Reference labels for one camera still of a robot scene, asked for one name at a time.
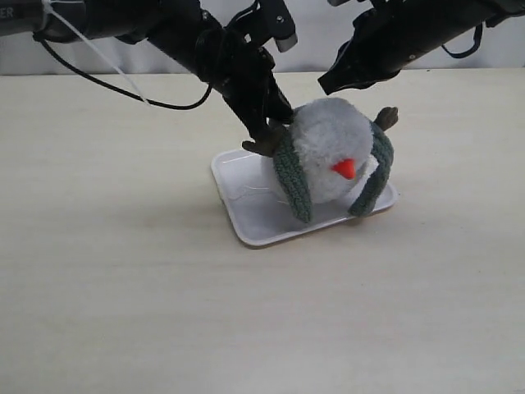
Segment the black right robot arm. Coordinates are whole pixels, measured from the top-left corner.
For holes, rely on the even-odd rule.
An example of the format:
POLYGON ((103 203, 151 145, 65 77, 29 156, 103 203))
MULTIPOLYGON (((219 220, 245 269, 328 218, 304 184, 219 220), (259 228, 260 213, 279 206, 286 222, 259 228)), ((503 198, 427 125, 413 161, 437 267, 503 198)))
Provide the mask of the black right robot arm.
POLYGON ((470 49, 448 52, 452 58, 468 57, 479 49, 484 27, 523 15, 523 1, 373 1, 353 21, 352 38, 318 83, 327 95, 367 89, 474 29, 470 49))

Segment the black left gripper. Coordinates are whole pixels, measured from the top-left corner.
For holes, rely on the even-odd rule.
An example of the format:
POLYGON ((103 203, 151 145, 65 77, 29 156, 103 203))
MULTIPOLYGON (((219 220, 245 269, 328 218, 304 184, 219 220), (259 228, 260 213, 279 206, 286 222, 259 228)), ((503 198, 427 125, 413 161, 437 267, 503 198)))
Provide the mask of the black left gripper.
POLYGON ((267 119, 289 125, 294 109, 272 73, 272 55, 233 30, 215 27, 197 38, 197 77, 221 94, 255 142, 267 139, 267 119))

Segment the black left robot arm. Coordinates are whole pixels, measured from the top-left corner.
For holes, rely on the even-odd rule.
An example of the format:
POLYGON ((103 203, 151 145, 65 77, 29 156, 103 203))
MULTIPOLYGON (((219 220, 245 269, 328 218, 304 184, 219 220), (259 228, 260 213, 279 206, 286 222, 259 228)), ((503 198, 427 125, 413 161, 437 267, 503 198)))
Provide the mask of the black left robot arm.
POLYGON ((253 1, 223 25, 199 1, 3 1, 1 34, 32 33, 49 48, 86 39, 147 41, 216 90, 252 140, 269 140, 273 122, 293 109, 273 75, 272 40, 280 52, 297 42, 282 1, 253 1))

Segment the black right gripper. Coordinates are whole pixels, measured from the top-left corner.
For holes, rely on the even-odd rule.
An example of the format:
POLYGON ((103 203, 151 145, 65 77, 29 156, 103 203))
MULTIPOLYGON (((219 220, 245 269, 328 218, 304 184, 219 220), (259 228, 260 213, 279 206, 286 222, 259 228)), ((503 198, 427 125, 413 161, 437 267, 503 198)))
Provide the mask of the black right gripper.
POLYGON ((414 61, 414 9, 372 7, 353 22, 331 68, 317 79, 325 94, 366 89, 389 80, 414 61))

